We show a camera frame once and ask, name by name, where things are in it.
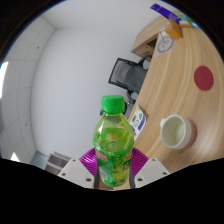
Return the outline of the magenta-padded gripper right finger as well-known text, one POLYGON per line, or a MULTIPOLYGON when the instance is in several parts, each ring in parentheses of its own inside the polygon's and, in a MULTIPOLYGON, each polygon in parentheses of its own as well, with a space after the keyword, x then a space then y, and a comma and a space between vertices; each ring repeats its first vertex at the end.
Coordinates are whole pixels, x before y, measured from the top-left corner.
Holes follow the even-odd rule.
POLYGON ((157 158, 148 158, 140 150, 132 150, 129 184, 131 189, 140 188, 159 180, 170 172, 157 158))

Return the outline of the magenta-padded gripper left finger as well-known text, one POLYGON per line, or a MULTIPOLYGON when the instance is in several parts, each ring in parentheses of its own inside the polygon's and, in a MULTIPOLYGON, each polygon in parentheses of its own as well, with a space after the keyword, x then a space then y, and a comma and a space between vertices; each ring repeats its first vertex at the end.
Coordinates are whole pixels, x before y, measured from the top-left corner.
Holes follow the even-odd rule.
POLYGON ((58 174, 84 188, 99 188, 99 172, 95 149, 90 149, 79 159, 72 158, 58 174))

